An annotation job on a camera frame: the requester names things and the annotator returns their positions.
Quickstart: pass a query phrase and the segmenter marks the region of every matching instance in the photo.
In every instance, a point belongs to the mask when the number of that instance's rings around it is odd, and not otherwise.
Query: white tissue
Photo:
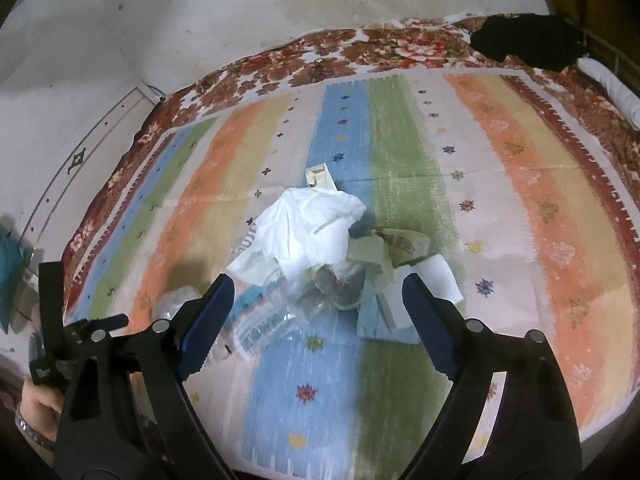
[[[317,264],[341,263],[347,256],[349,227],[366,209],[343,191],[287,189],[258,216],[254,242],[226,270],[233,278],[261,286],[276,263],[287,279]]]

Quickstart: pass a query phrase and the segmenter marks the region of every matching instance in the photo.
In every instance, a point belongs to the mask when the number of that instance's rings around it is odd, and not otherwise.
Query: blue stripe
[[[328,86],[306,167],[327,163],[338,189],[356,195],[373,211],[369,153],[366,83]],[[363,218],[352,228],[352,235],[363,235],[372,223],[372,216]],[[362,364],[357,317],[355,310],[325,311],[300,332],[273,342],[262,353],[245,411],[242,456],[246,460],[255,456],[260,466],[269,468],[274,456],[276,471],[281,473],[287,472],[290,461],[293,474],[303,478],[308,465],[312,478],[320,480],[329,470],[332,478],[347,478],[358,427]],[[307,347],[313,341],[307,339],[310,336],[322,339],[322,349],[313,352]],[[316,394],[314,400],[304,403],[296,393],[307,384]],[[291,446],[290,434],[303,435],[304,447]]]
[[[191,133],[192,129],[193,126],[188,126],[175,133],[173,141],[164,149],[164,152],[162,152],[160,157],[158,157],[158,160],[156,160],[151,171],[136,191],[133,199],[129,203],[129,206],[116,224],[114,231],[111,233],[109,240],[96,255],[89,270],[89,275],[84,282],[78,307],[70,316],[71,319],[69,322],[75,322],[88,316],[92,303],[91,297],[94,293],[95,287],[100,283],[100,280],[107,272],[111,259],[118,250],[118,246],[127,232],[127,226],[129,226],[136,217],[144,203],[144,197],[149,195],[156,186],[164,168],[169,163],[176,150],[180,148],[184,139],[189,135],[189,133]]]
[[[366,81],[328,86],[306,167],[325,162],[339,190],[357,196],[367,212],[351,228],[359,238],[373,227],[373,177],[369,172],[369,94]]]

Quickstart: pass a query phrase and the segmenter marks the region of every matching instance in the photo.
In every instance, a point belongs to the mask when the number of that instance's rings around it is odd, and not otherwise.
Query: bedspread
[[[166,291],[206,290],[254,219],[324,162],[367,206],[354,235],[424,232],[454,271],[465,317],[547,334],[581,437],[593,434],[639,377],[640,214],[631,162],[612,149],[627,126],[570,70],[485,60],[468,46],[479,23],[310,34],[167,98],[65,250],[67,319],[126,312],[129,330],[144,328]],[[207,362],[190,378],[232,467],[402,473],[449,384],[422,346],[359,338],[356,320],[324,312],[250,362]],[[470,458],[503,384],[496,374]]]

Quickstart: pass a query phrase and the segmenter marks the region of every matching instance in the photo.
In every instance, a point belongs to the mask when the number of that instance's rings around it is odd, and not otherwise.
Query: human hand
[[[48,386],[36,386],[30,378],[25,378],[22,386],[20,414],[24,421],[41,436],[56,441],[58,419],[56,413],[62,413],[65,397],[56,389]]]

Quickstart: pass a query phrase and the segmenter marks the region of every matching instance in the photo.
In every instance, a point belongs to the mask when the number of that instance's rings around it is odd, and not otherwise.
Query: bracelet
[[[28,436],[31,440],[33,440],[38,446],[46,449],[47,451],[52,451],[55,448],[55,444],[50,441],[47,437],[42,436],[36,430],[34,430],[31,426],[27,424],[27,422],[22,418],[20,414],[20,404],[15,410],[15,425],[20,428],[20,430]]]

